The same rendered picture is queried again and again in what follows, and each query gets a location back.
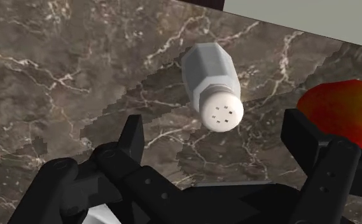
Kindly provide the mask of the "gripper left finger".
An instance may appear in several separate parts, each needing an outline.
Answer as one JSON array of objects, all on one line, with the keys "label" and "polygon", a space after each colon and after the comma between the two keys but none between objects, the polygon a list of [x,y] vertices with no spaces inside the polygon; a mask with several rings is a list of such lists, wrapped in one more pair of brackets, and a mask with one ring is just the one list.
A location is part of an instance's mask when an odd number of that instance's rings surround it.
[{"label": "gripper left finger", "polygon": [[78,164],[45,163],[8,224],[82,224],[93,207],[108,205],[121,224],[193,224],[188,196],[150,166],[141,166],[140,115],[127,118],[117,142],[101,144]]}]

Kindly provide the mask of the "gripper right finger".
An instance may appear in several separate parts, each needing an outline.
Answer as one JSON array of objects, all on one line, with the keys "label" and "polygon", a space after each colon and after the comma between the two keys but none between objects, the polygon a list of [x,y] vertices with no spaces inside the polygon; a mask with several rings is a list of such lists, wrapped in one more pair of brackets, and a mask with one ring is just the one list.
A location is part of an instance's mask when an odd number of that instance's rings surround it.
[{"label": "gripper right finger", "polygon": [[362,149],[296,108],[284,112],[281,141],[307,175],[288,224],[354,224],[342,214],[349,195],[362,197]]}]

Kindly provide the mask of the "red apple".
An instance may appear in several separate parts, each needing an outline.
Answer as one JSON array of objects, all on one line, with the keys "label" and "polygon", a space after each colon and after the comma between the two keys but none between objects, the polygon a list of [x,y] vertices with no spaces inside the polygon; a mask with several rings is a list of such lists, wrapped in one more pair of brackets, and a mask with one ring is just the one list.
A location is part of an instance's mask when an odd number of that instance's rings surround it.
[{"label": "red apple", "polygon": [[362,148],[362,81],[319,84],[296,107],[320,130],[344,136]]}]

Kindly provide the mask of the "white salt shaker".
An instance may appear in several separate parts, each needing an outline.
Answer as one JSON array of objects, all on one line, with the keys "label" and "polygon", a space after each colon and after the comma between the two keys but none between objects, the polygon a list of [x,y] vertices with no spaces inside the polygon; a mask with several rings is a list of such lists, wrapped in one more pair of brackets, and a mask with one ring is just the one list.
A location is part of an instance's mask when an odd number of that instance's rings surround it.
[{"label": "white salt shaker", "polygon": [[214,132],[235,128],[244,115],[231,56],[217,43],[198,43],[181,59],[186,92],[202,124]]}]

